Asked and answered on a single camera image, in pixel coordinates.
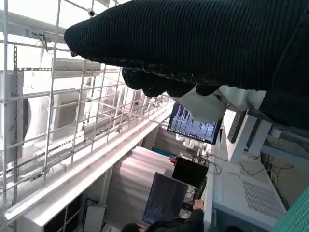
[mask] person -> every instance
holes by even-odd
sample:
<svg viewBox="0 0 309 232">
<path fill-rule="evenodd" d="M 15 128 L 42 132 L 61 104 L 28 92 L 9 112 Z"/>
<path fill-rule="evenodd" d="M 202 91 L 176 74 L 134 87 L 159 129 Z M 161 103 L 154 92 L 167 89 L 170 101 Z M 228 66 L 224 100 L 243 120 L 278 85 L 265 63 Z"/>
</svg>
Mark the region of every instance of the person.
<svg viewBox="0 0 309 232">
<path fill-rule="evenodd" d="M 190 217 L 184 222 L 157 221 L 148 228 L 130 223 L 121 232 L 204 232 L 204 202 L 195 200 Z"/>
</svg>

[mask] black cable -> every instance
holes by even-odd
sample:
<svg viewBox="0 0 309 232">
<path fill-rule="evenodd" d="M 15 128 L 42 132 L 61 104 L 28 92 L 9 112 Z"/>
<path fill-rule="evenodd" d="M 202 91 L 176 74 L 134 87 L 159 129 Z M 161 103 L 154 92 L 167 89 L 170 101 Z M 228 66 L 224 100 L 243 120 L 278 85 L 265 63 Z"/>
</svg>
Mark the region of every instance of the black cable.
<svg viewBox="0 0 309 232">
<path fill-rule="evenodd" d="M 86 198 L 86 203 L 87 203 L 88 200 L 93 202 L 94 204 L 99 204 L 100 203 L 99 201 L 93 200 L 93 199 L 88 198 L 88 197 Z"/>
<path fill-rule="evenodd" d="M 216 158 L 218 158 L 218 159 L 220 159 L 220 160 L 222 160 L 222 161 L 225 161 L 225 162 L 228 162 L 228 160 L 225 160 L 225 159 L 223 159 L 223 158 L 220 158 L 220 157 L 218 157 L 218 156 L 216 156 L 216 155 L 211 155 L 211 154 L 208 154 L 208 155 L 202 155 L 202 156 L 200 156 L 200 157 L 205 157 L 205 158 L 209 158 L 209 157 L 216 157 Z"/>
<path fill-rule="evenodd" d="M 239 162 L 239 164 L 241 165 L 241 167 L 243 168 L 243 170 L 247 173 L 247 174 L 249 174 L 250 176 L 254 176 L 254 175 L 257 175 L 257 174 L 259 174 L 261 171 L 263 171 L 265 168 L 262 168 L 261 170 L 259 170 L 258 172 L 256 172 L 256 173 L 250 173 L 250 172 L 248 172 L 244 167 L 243 167 L 243 165 L 241 164 L 241 162 Z"/>
<path fill-rule="evenodd" d="M 276 182 L 274 183 L 274 185 L 276 186 L 277 183 L 278 183 L 278 178 L 279 178 L 279 174 L 280 174 L 281 170 L 289 170 L 289 169 L 292 169 L 292 168 L 294 168 L 294 165 L 292 165 L 292 164 L 285 164 L 282 167 L 276 167 L 276 166 L 272 165 L 271 170 L 276 174 Z"/>
<path fill-rule="evenodd" d="M 250 160 L 257 160 L 258 158 L 260 158 L 261 156 L 257 156 L 254 159 L 250 159 Z"/>
</svg>

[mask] computer monitor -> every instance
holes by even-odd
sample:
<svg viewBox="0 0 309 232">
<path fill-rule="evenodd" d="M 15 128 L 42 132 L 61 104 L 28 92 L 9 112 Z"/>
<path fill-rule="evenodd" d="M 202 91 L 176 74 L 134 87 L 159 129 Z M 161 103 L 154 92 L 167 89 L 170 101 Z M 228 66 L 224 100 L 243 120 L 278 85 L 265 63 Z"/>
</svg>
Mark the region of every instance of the computer monitor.
<svg viewBox="0 0 309 232">
<path fill-rule="evenodd" d="M 204 165 L 177 157 L 172 178 L 198 188 L 201 186 L 207 171 L 208 167 Z"/>
<path fill-rule="evenodd" d="M 142 220 L 147 224 L 173 221 L 179 215 L 187 191 L 187 184 L 156 173 Z"/>
<path fill-rule="evenodd" d="M 180 104 L 175 103 L 170 115 L 168 131 L 208 144 L 215 144 L 222 119 L 216 122 L 199 122 Z"/>
</svg>

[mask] white desk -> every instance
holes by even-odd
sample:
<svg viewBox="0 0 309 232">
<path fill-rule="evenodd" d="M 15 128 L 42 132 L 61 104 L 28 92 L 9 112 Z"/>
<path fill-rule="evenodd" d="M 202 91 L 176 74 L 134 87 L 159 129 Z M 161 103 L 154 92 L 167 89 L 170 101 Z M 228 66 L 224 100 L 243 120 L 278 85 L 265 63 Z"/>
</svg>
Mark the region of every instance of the white desk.
<svg viewBox="0 0 309 232">
<path fill-rule="evenodd" d="M 228 157 L 225 140 L 226 136 L 223 132 L 223 142 L 217 141 L 211 151 L 224 160 Z M 241 157 L 239 160 L 252 174 L 263 169 L 263 165 L 258 160 L 251 161 L 246 157 Z M 266 171 L 250 176 L 239 164 L 215 157 L 211 157 L 210 161 L 218 164 L 222 172 L 220 175 L 213 174 L 214 166 L 210 164 L 208 181 L 203 194 L 205 231 L 208 231 L 211 223 L 216 224 L 216 216 L 213 216 L 216 210 L 270 231 L 286 211 Z"/>
</svg>

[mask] floor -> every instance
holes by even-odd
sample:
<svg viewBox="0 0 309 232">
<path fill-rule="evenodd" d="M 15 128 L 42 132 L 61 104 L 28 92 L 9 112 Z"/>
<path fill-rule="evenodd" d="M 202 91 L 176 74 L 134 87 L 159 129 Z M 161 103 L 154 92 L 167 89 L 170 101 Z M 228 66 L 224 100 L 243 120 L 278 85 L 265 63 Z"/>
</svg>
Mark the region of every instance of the floor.
<svg viewBox="0 0 309 232">
<path fill-rule="evenodd" d="M 272 161 L 275 167 L 288 167 L 291 163 L 285 162 L 278 157 Z M 276 184 L 278 194 L 288 203 L 289 206 L 297 199 L 297 197 L 309 186 L 309 169 L 296 166 L 291 169 L 282 169 L 279 172 L 278 180 L 276 175 L 272 175 L 272 180 Z"/>
</svg>

